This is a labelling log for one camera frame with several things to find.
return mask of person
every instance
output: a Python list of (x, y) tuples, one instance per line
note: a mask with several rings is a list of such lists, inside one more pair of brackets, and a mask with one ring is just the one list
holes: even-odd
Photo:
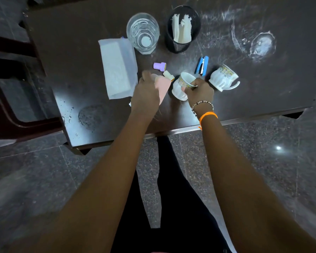
[[(168, 137), (157, 138), (161, 226), (150, 228), (136, 173), (145, 131), (159, 108), (150, 75), (142, 73), (127, 123), (59, 212), (53, 229), (40, 238), (37, 252), (230, 252), (215, 218), (183, 176)], [(201, 79), (192, 84), (197, 87), (185, 93), (202, 117), (214, 189), (236, 251), (316, 252), (316, 240), (294, 221), (211, 114), (213, 89)]]

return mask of person's left hand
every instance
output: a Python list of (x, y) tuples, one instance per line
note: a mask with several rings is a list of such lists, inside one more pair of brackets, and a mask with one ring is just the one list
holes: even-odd
[(131, 113), (143, 115), (143, 118), (151, 122), (159, 108), (159, 102), (159, 90), (155, 88), (151, 73), (144, 70), (131, 98)]

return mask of glass of water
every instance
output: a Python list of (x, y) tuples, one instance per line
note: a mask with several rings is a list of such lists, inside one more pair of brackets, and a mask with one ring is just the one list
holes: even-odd
[(141, 54), (151, 54), (158, 42), (159, 25), (150, 14), (137, 13), (129, 20), (126, 35)]

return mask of table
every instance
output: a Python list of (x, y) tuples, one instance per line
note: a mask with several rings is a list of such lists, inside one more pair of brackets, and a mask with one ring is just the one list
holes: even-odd
[[(164, 44), (172, 8), (190, 5), (202, 20), (196, 41), (182, 54)], [(216, 92), (213, 104), (222, 124), (303, 111), (316, 93), (316, 0), (86, 0), (46, 7), (26, 15), (30, 36), (52, 86), (68, 143), (87, 149), (110, 144), (125, 124), (130, 97), (109, 100), (98, 40), (126, 37), (129, 18), (154, 16), (160, 39), (151, 55), (136, 51), (140, 73), (166, 62), (173, 75), (194, 71), (201, 55), (209, 56), (207, 77), (225, 63), (240, 86)], [(270, 31), (276, 50), (253, 59), (250, 47)], [(170, 92), (147, 129), (146, 137), (198, 129), (188, 102)]]

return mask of person's right arm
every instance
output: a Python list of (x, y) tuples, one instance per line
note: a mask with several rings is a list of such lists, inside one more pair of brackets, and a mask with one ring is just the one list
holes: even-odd
[[(201, 79), (186, 89), (189, 104), (212, 102), (213, 89)], [(198, 119), (212, 111), (194, 107)], [(202, 120), (202, 136), (215, 194), (237, 252), (316, 252), (316, 240), (305, 232), (265, 184), (214, 115)]]

